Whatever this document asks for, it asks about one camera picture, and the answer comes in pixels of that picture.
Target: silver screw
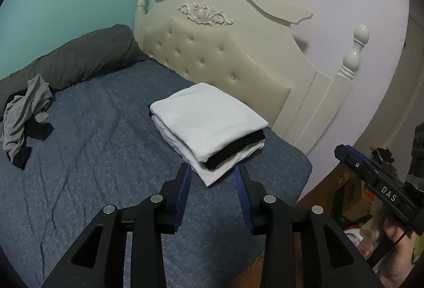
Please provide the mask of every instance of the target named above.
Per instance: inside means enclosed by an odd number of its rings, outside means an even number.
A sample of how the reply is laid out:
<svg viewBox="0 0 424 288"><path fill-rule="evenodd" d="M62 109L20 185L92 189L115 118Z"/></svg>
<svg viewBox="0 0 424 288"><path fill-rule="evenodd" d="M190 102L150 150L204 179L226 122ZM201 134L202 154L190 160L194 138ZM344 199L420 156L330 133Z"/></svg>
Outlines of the silver screw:
<svg viewBox="0 0 424 288"><path fill-rule="evenodd" d="M150 197L150 201L153 203L159 203L162 202L163 197L161 195L153 195L152 197Z"/></svg>
<svg viewBox="0 0 424 288"><path fill-rule="evenodd" d="M314 214L322 214L323 212L324 212L324 209L323 209L323 207L321 207L320 205L314 205L313 207L312 207L312 212L314 213Z"/></svg>
<svg viewBox="0 0 424 288"><path fill-rule="evenodd" d="M275 196L272 195L266 195L264 197L264 201L267 203L274 203L277 199L275 198Z"/></svg>
<svg viewBox="0 0 424 288"><path fill-rule="evenodd" d="M103 208L103 213L112 214L115 211L115 207L113 205L106 205Z"/></svg>

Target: dark gray pillow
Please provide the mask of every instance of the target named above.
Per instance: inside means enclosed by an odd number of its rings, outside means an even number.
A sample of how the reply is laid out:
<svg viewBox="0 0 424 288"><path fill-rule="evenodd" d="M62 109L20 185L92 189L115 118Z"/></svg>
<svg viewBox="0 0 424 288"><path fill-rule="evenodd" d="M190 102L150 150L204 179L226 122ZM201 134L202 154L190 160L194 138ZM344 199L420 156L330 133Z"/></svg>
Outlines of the dark gray pillow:
<svg viewBox="0 0 424 288"><path fill-rule="evenodd" d="M55 90L147 59L126 25L115 25L71 40L0 81L0 121L7 98L40 74Z"/></svg>

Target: folded white shirt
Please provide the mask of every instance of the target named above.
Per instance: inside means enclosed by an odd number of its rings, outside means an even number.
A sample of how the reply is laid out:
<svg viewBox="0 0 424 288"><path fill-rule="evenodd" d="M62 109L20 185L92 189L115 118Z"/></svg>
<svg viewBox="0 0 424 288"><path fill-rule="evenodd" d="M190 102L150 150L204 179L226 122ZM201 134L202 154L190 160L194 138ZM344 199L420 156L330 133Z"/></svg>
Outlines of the folded white shirt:
<svg viewBox="0 0 424 288"><path fill-rule="evenodd" d="M231 142L268 126L247 105L207 83L156 101L150 110L197 162L206 162Z"/></svg>
<svg viewBox="0 0 424 288"><path fill-rule="evenodd" d="M223 161L218 165L218 167L214 170L209 170L205 167L205 164L199 162L194 156L193 152L188 148L184 142L179 140L179 138L173 134L166 125L162 122L162 120L156 115L152 116L152 120L161 133L162 137L166 142L170 144L170 146L183 157L185 161L190 163L193 170L197 172L206 186L211 185L215 181L217 181L226 171L235 166L239 161L251 155L256 149L262 148L264 146L264 140L259 141L257 143L253 143L248 145L238 153L234 154L227 160Z"/></svg>

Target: mattress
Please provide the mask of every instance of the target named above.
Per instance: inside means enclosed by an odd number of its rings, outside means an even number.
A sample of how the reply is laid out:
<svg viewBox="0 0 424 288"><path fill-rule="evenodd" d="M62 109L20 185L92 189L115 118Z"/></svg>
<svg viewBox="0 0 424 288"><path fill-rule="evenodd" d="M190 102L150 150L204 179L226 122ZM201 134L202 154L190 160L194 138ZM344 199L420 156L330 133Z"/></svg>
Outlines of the mattress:
<svg viewBox="0 0 424 288"><path fill-rule="evenodd" d="M160 136L148 105L191 85L153 60L79 83L55 94L48 110L54 132L44 142L28 139L24 171L0 152L0 246L29 288L43 284L104 205L137 205L174 178L182 159ZM247 170L293 205L311 164L264 132L266 144ZM162 243L168 287L222 287L264 249L264 237L244 226L232 171L209 188L193 174L183 224Z"/></svg>

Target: headboard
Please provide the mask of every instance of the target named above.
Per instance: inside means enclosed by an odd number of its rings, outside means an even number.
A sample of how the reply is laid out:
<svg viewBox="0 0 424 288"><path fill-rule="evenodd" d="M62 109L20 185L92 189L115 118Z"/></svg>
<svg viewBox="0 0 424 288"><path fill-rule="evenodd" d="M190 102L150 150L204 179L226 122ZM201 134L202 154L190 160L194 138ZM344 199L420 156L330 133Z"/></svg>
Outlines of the headboard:
<svg viewBox="0 0 424 288"><path fill-rule="evenodd" d="M330 78L308 61L291 24L312 13L280 0L139 0L134 37L160 63L195 83L210 83L264 117L272 130L308 153L354 84L369 34Z"/></svg>

